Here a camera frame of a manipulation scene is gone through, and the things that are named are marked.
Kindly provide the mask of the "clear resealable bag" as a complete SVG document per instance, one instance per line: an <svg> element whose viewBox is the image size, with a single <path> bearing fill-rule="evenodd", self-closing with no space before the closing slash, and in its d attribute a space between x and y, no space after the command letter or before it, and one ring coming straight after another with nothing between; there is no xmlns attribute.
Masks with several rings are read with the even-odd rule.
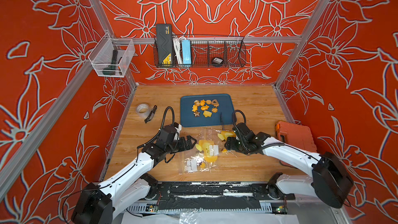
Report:
<svg viewBox="0 0 398 224"><path fill-rule="evenodd" d="M202 136L196 143L196 149L203 155L206 162L215 162L219 156L229 152L225 148L227 138L236 137L233 131L203 128Z"/></svg>

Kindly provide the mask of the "black metal tongs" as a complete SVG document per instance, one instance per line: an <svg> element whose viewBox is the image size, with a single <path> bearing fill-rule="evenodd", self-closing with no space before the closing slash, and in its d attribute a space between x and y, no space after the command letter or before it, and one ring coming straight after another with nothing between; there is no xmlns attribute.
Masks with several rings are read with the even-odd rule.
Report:
<svg viewBox="0 0 398 224"><path fill-rule="evenodd" d="M222 130L226 130L227 125L236 124L235 112L232 112L230 114L220 113L220 124L221 124Z"/></svg>

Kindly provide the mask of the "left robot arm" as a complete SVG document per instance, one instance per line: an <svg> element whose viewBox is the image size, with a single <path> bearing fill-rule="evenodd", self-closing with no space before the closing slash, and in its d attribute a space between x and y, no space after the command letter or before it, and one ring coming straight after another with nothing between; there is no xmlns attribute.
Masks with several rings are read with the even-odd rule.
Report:
<svg viewBox="0 0 398 224"><path fill-rule="evenodd" d="M165 124L170 112L172 122ZM137 156L127 166L100 183L89 183L78 192L79 199L70 220L74 224L111 224L133 203L157 194L158 181L149 174L160 162L170 163L175 155L194 148L197 140L181 136L181 124L168 106L157 134L138 146Z"/></svg>

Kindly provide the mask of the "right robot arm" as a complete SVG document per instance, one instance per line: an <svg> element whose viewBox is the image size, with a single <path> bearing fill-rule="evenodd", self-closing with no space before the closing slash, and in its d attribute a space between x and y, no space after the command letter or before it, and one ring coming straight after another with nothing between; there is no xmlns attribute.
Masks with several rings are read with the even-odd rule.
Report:
<svg viewBox="0 0 398 224"><path fill-rule="evenodd" d="M285 195L298 194L316 197L332 208L344 205L354 182L336 155L330 152L321 155L296 148L264 132L255 134L245 121L236 122L237 113L242 111L232 113L235 136L227 138L224 145L227 150L247 156L261 154L273 157L304 172L303 176L275 173L266 185L268 197L279 200Z"/></svg>

